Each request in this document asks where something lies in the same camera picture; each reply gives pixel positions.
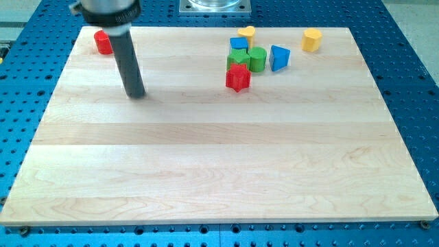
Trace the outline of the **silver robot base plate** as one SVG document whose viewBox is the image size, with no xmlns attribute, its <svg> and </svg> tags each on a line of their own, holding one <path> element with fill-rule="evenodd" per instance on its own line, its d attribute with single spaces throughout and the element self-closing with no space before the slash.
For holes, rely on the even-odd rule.
<svg viewBox="0 0 439 247">
<path fill-rule="evenodd" d="M 252 13 L 251 0 L 180 0 L 178 9 L 180 16 L 246 16 Z"/>
</svg>

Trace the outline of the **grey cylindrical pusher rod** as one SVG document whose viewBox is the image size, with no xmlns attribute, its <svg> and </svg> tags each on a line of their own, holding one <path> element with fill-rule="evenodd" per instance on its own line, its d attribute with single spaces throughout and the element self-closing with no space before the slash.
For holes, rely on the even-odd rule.
<svg viewBox="0 0 439 247">
<path fill-rule="evenodd" d="M 110 35 L 109 41 L 126 95 L 132 99 L 144 97 L 146 91 L 130 32 Z"/>
</svg>

